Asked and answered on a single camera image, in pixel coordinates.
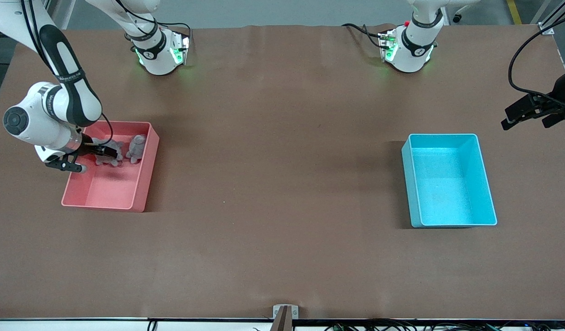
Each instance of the brown table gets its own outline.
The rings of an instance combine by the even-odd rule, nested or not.
[[[565,318],[565,122],[504,132],[507,65],[535,26],[446,27],[416,74],[339,27],[195,32],[195,65],[153,77],[121,31],[66,32],[112,120],[160,149],[146,212],[60,205],[46,168],[0,122],[0,318],[270,316]],[[536,39],[516,82],[563,73]],[[53,78],[19,47],[0,118]],[[499,224],[409,221],[411,132],[475,132]]]

